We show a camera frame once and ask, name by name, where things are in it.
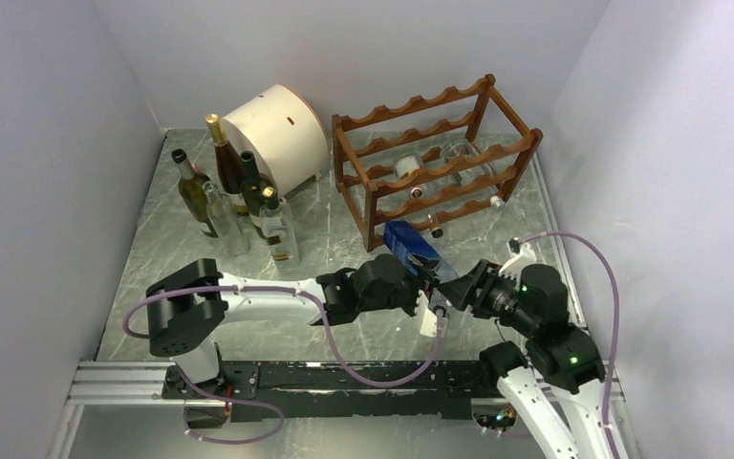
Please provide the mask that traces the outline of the blue bottle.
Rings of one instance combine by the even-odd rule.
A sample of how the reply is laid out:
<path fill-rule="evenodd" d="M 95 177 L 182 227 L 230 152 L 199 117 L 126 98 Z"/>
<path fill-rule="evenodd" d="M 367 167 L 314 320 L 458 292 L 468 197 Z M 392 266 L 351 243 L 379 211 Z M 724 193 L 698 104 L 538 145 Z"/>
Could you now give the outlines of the blue bottle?
<path fill-rule="evenodd" d="M 384 225 L 384 245 L 419 280 L 439 285 L 458 277 L 456 271 L 419 232 L 405 220 Z"/>

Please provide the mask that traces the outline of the green wine bottle white label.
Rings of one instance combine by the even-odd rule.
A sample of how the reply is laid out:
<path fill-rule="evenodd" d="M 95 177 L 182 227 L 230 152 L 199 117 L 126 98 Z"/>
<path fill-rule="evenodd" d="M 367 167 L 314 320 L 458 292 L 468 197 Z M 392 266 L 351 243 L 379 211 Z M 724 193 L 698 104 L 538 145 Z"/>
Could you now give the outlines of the green wine bottle white label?
<path fill-rule="evenodd" d="M 265 239 L 266 236 L 262 231 L 260 209 L 265 200 L 262 195 L 264 187 L 272 186 L 271 179 L 263 174 L 256 162 L 256 157 L 251 151 L 244 151 L 241 155 L 241 161 L 246 173 L 245 180 L 241 185 L 242 194 L 248 208 L 248 216 L 254 225 L 257 234 Z"/>

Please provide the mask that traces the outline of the dark wine bottle cream label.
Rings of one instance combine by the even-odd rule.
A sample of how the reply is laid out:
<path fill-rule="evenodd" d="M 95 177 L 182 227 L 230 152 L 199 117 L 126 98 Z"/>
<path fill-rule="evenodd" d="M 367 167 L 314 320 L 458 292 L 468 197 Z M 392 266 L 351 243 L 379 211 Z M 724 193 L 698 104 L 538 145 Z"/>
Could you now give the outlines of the dark wine bottle cream label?
<path fill-rule="evenodd" d="M 216 168 L 222 188 L 231 197 L 236 213 L 248 215 L 248 206 L 241 188 L 246 172 L 240 155 L 230 143 L 219 115 L 206 115 L 205 123 L 214 143 Z"/>

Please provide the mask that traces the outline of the green wine bottle brown label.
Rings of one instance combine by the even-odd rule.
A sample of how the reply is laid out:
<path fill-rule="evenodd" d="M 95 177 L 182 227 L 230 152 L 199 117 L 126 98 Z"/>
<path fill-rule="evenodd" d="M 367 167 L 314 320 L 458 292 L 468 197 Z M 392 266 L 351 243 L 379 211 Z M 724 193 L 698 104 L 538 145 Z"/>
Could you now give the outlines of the green wine bottle brown label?
<path fill-rule="evenodd" d="M 218 234 L 206 212 L 207 198 L 204 192 L 204 184 L 209 181 L 209 177 L 195 169 L 183 149 L 174 149 L 171 152 L 171 158 L 180 172 L 181 177 L 177 187 L 190 214 L 197 222 L 205 226 L 205 229 L 203 229 L 204 235 L 217 238 Z"/>

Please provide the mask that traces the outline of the clear glass bottle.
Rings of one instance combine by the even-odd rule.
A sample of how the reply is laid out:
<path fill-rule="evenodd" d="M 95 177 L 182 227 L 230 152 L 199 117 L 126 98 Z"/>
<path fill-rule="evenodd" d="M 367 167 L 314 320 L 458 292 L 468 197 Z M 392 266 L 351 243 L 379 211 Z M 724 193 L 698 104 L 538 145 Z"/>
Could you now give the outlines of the clear glass bottle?
<path fill-rule="evenodd" d="M 225 252 L 230 256 L 247 252 L 248 239 L 242 232 L 231 198 L 212 181 L 203 183 L 202 188 L 206 197 L 207 217 Z"/>

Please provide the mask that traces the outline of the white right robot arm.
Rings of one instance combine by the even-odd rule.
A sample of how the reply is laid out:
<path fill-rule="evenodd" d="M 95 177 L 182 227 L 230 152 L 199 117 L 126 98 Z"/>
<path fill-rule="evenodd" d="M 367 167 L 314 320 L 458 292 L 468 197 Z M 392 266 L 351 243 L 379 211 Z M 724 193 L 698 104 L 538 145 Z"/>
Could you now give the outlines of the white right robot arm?
<path fill-rule="evenodd" d="M 554 267 L 482 260 L 436 290 L 455 309 L 524 338 L 523 347 L 505 341 L 482 351 L 477 381 L 512 405 L 545 456 L 627 457 L 611 419 L 611 375 L 591 336 L 570 321 L 569 290 Z"/>

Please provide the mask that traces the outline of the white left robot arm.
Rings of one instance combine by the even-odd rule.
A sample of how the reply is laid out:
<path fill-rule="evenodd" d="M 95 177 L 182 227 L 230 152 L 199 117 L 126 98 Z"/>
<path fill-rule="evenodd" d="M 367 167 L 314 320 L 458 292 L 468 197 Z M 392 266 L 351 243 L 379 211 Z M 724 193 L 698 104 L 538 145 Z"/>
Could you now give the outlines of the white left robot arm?
<path fill-rule="evenodd" d="M 243 321 L 278 320 L 309 326 L 353 322 L 363 313 L 401 309 L 415 314 L 421 282 L 396 257 L 382 254 L 358 268 L 295 281 L 223 273 L 200 258 L 150 285 L 143 306 L 151 355 L 174 360 L 188 385 L 211 398 L 227 377 L 211 334 Z"/>

